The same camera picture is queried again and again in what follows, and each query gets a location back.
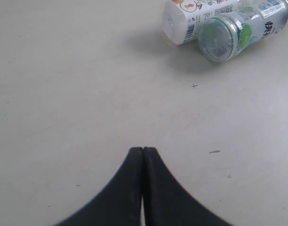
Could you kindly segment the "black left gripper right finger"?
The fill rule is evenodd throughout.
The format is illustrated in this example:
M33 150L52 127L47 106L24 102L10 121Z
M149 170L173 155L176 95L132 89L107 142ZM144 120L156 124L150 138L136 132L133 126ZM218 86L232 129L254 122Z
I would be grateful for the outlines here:
M147 226L229 226L175 179L154 147L144 147L142 195Z

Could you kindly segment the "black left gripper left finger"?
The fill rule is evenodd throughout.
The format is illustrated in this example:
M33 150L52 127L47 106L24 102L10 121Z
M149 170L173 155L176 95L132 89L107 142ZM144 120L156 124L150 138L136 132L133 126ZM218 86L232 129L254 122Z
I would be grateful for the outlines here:
M143 148L132 147L109 183L58 226L139 226Z

